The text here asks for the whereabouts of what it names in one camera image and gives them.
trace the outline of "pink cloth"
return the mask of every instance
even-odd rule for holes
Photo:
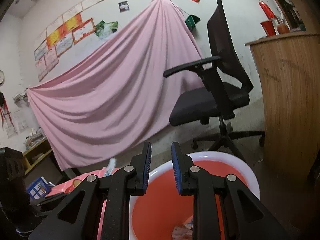
[[[106,167],[103,167],[101,170],[96,170],[96,171],[87,172],[87,173],[81,174],[81,175],[79,175],[79,176],[77,176],[77,177],[75,177],[75,178],[73,178],[73,179],[70,179],[70,180],[68,180],[68,181],[66,181],[66,182],[64,182],[64,183],[61,183],[61,184],[59,184],[59,185],[57,185],[57,186],[55,186],[55,187],[52,187],[50,193],[49,193],[46,197],[49,197],[49,196],[52,196],[52,195],[56,195],[56,194],[61,193],[61,192],[65,193],[66,190],[71,187],[72,182],[73,182],[75,179],[79,179],[79,180],[82,181],[82,180],[84,180],[86,177],[88,177],[90,174],[94,174],[94,175],[97,175],[98,178],[102,178],[106,170],[107,170],[107,168],[106,168]]]
[[[78,65],[29,88],[60,168],[106,160],[166,127],[179,95],[203,84],[189,71],[167,79],[163,71],[200,58],[181,11],[154,0]]]

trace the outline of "blue box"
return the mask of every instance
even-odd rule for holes
[[[27,193],[30,195],[31,200],[45,197],[50,191],[51,189],[44,177],[36,179],[27,187]]]

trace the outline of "red lantern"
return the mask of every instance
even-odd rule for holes
[[[267,4],[260,1],[259,5],[261,6],[262,10],[264,11],[269,20],[276,18],[275,14],[271,11],[270,7]]]

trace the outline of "chair seat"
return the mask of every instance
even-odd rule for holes
[[[247,106],[250,102],[249,94],[230,83],[223,83],[233,109]],[[220,116],[218,106],[211,92],[205,87],[183,93],[178,98],[169,118],[172,126],[200,120],[204,117]]]

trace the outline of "chair armrest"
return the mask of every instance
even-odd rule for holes
[[[198,66],[202,67],[203,64],[212,63],[212,62],[214,62],[216,60],[220,60],[220,59],[221,59],[220,56],[213,56],[213,57],[207,57],[207,58],[204,58],[201,60],[189,62],[186,64],[182,64],[182,65],[179,65],[179,66],[176,66],[176,67],[173,67],[173,68],[170,68],[170,69],[164,71],[163,76],[165,78],[167,78],[167,77],[169,77],[177,72],[180,72],[182,70],[189,70],[189,71],[196,72]]]

